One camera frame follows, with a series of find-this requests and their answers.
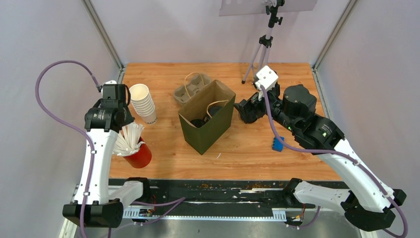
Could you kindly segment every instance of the white backdrop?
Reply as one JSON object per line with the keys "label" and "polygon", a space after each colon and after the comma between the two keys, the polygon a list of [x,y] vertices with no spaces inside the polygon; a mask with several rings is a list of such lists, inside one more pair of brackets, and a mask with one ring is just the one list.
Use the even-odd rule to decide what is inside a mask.
{"label": "white backdrop", "polygon": [[[118,71],[79,0],[1,0],[0,22],[1,237],[56,238],[86,142],[39,108],[35,81],[63,59],[84,62],[99,82]],[[59,65],[41,82],[47,108],[79,127],[100,96],[77,65]]]}
{"label": "white backdrop", "polygon": [[[418,0],[359,1],[319,69],[332,118],[355,151],[407,193],[409,238],[420,234],[419,12]],[[392,228],[402,232],[400,218]]]}
{"label": "white backdrop", "polygon": [[[220,0],[92,0],[121,60],[248,62],[265,34],[265,14],[219,17]],[[270,62],[314,63],[348,0],[280,13]]]}

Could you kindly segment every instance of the blue block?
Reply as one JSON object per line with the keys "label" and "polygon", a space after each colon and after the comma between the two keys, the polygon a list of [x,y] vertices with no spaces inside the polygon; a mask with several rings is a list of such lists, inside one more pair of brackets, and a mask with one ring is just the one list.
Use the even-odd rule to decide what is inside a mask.
{"label": "blue block", "polygon": [[283,150],[283,144],[280,143],[280,141],[277,140],[277,138],[274,138],[273,140],[273,150],[281,152]]}

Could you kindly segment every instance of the red container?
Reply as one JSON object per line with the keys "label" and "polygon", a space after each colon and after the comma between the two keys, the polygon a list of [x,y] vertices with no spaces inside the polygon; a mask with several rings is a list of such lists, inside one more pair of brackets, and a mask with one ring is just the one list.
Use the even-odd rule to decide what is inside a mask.
{"label": "red container", "polygon": [[150,163],[150,161],[152,160],[152,153],[146,144],[142,144],[140,146],[139,152],[133,155],[124,156],[124,159],[131,166],[137,169],[141,169],[141,168],[146,167]]}

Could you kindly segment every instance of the wooden tabletop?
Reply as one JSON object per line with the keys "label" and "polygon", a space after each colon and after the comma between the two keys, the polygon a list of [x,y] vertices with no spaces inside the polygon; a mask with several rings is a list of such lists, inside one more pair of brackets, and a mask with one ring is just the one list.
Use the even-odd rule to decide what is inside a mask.
{"label": "wooden tabletop", "polygon": [[[323,115],[318,92],[307,63],[270,63],[279,74],[280,91],[303,84],[318,99],[316,112]],[[245,180],[340,180],[324,162],[311,154],[271,149],[274,135],[267,116],[245,124],[234,109],[232,126],[200,155],[184,140],[179,122],[180,106],[172,94],[190,72],[202,72],[226,84],[236,93],[236,102],[248,99],[256,90],[250,76],[241,84],[245,63],[130,63],[123,83],[129,87],[146,84],[157,110],[157,122],[146,125],[130,105],[137,123],[145,126],[142,137],[152,152],[152,161],[142,169],[131,167],[124,158],[113,156],[111,178],[149,179],[245,179]],[[291,133],[276,123],[278,133],[292,146],[299,147]]]}

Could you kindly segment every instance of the robotic arm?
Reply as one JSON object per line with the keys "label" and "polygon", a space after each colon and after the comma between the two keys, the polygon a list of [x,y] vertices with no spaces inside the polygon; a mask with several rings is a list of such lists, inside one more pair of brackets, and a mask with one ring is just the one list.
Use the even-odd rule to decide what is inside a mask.
{"label": "robotic arm", "polygon": [[[80,225],[80,212],[83,197],[87,195],[84,212],[85,227],[116,228],[120,225],[124,209],[136,199],[148,197],[146,178],[129,178],[124,186],[113,194],[108,194],[108,176],[112,151],[123,126],[134,121],[128,110],[124,84],[115,81],[105,83],[102,87],[102,99],[99,99],[85,115],[85,129],[95,144],[95,161],[90,164],[91,149],[86,143],[85,162],[82,177],[74,202],[63,206],[63,216]],[[89,192],[84,188],[87,178],[91,177]]]}
{"label": "robotic arm", "polygon": [[[260,92],[250,99],[235,104],[241,119],[253,123],[267,114],[262,99],[262,87],[267,89],[270,114],[272,118],[295,136],[300,146],[317,155],[331,166],[349,189],[331,189],[312,185],[293,178],[285,187],[292,200],[329,208],[340,214],[354,226],[365,231],[376,231],[391,226],[395,214],[388,196],[397,205],[402,205],[406,194],[400,189],[391,189],[380,181],[364,162],[357,156],[343,132],[328,118],[315,113],[316,97],[302,85],[285,89],[283,100],[279,99],[280,86],[278,76],[268,66],[263,67],[254,80],[254,86]],[[344,153],[355,160],[352,163],[345,157],[331,153],[319,153],[317,150],[329,150]],[[359,165],[367,168],[385,188],[387,196]]]}

